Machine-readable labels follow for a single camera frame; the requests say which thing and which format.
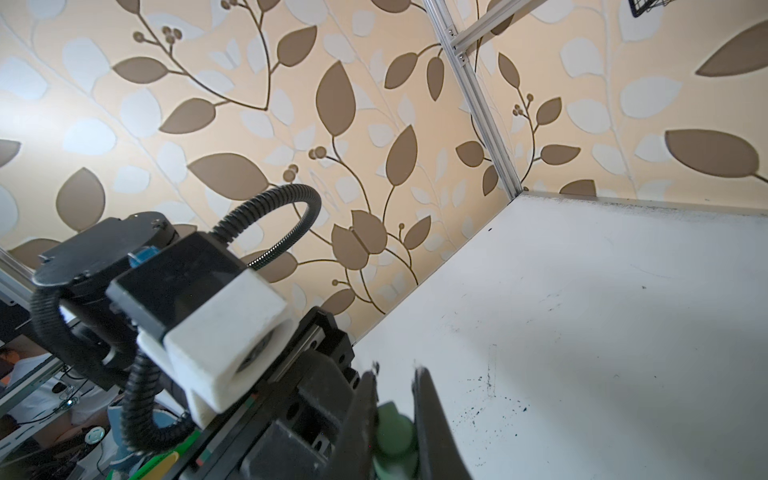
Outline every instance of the brown leaf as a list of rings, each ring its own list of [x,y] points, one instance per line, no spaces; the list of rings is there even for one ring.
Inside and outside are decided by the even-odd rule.
[[[427,215],[422,218],[416,224],[408,230],[406,238],[402,240],[402,244],[408,249],[413,250],[427,239],[429,235],[429,229],[432,227],[432,216]]]
[[[176,107],[160,126],[167,134],[189,134],[206,127],[216,118],[216,107],[208,100],[190,98]]]
[[[277,7],[277,4],[280,3],[280,0],[256,0],[256,3],[259,5],[259,10],[267,13],[269,10]]]
[[[427,88],[432,100],[437,101],[442,91],[442,82],[445,78],[445,65],[441,58],[432,57],[427,64]]]
[[[250,255],[246,255],[245,257],[241,258],[241,260],[247,265],[248,263],[253,262],[255,259],[261,257],[261,254],[264,252],[266,252],[266,250],[253,252]],[[267,282],[275,283],[281,281],[282,279],[288,278],[293,272],[296,271],[298,266],[299,262],[296,261],[296,258],[290,252],[285,252],[275,260],[269,262],[266,266],[259,268],[256,273],[261,275],[261,277]]]
[[[412,51],[392,60],[386,71],[384,88],[397,88],[404,84],[413,73],[413,69],[416,68],[417,60],[419,60],[419,56]]]
[[[207,155],[187,168],[211,190],[232,200],[248,200],[270,185],[261,169],[240,154]]]
[[[413,125],[409,125],[395,139],[386,156],[386,177],[392,185],[397,187],[408,180],[416,167],[417,153],[416,133]]]
[[[277,60],[286,67],[298,65],[312,51],[317,38],[317,27],[292,31],[277,43]]]
[[[576,180],[560,189],[561,194],[565,195],[586,195],[596,197],[598,190],[594,185],[594,180]]]
[[[520,73],[515,64],[512,63],[512,60],[503,53],[498,54],[498,70],[502,73],[502,77],[504,77],[508,84],[515,88],[520,88]]]
[[[150,84],[168,74],[168,67],[152,57],[127,58],[112,67],[112,70],[135,84]]]
[[[346,131],[355,119],[355,94],[341,61],[331,65],[315,96],[317,114],[326,130],[334,137]]]
[[[491,8],[494,8],[497,3],[499,3],[501,0],[491,0],[488,2],[488,8],[485,10],[486,12],[490,10]],[[502,23],[496,25],[494,28],[491,29],[491,33],[493,35],[499,36],[502,33],[504,33],[504,30],[506,30],[509,27],[509,24],[512,23],[512,19],[515,17],[515,14],[509,15],[509,18],[504,20]]]
[[[459,160],[467,167],[479,167],[485,154],[479,142],[470,140],[456,147]]]
[[[174,225],[176,232],[179,234],[179,238],[184,238],[190,233],[197,232],[197,225],[190,225],[188,223],[179,223]]]
[[[498,173],[496,172],[496,167],[489,165],[488,168],[485,169],[485,173],[482,175],[482,194],[486,196],[490,194],[493,189],[496,188],[497,183]]]
[[[134,15],[139,12],[139,0],[118,0],[118,4]]]
[[[346,228],[333,226],[331,230],[333,255],[345,268],[361,270],[368,264],[368,252],[355,234]]]
[[[21,142],[0,140],[0,167],[13,160],[13,158],[18,155],[18,151],[21,150],[21,148]]]
[[[569,147],[568,145],[547,145],[541,149],[541,159],[546,164],[562,165],[576,158],[581,152],[579,147]]]
[[[539,125],[549,125],[558,119],[562,109],[563,101],[560,97],[547,100],[538,108],[538,111],[536,112],[536,122]]]
[[[373,4],[384,12],[400,13],[408,10],[411,0],[372,0]]]
[[[104,213],[104,188],[96,175],[87,168],[72,174],[58,191],[56,210],[72,230],[96,224]]]
[[[765,67],[768,67],[768,20],[731,38],[696,70],[696,74],[729,77]]]
[[[339,315],[341,312],[348,309],[354,301],[355,293],[352,291],[352,289],[347,288],[344,290],[339,290],[338,292],[328,297],[328,300],[323,302],[323,305],[321,305],[320,308],[326,312],[332,313],[333,315]]]
[[[721,131],[668,130],[664,140],[673,157],[702,174],[748,177],[760,165],[755,147],[741,137]]]
[[[40,261],[40,254],[56,247],[61,242],[57,240],[51,240],[49,238],[35,238],[29,240],[26,243],[22,243],[16,248],[11,249],[9,252],[16,260],[22,262],[29,268],[36,270],[42,262]]]
[[[352,210],[352,228],[368,253],[381,253],[386,248],[386,228],[378,217],[363,210]]]

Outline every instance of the wallpaper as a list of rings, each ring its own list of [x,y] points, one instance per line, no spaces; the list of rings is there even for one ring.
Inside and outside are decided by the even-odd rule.
[[[457,153],[475,133],[442,55],[402,0],[4,2],[0,246],[34,268],[105,217],[209,230],[309,184],[318,221],[261,273],[360,337],[508,202],[482,151]],[[302,211],[231,250],[253,258]]]
[[[495,2],[447,0],[466,28]],[[768,208],[768,2],[532,2],[472,62],[529,190]]]

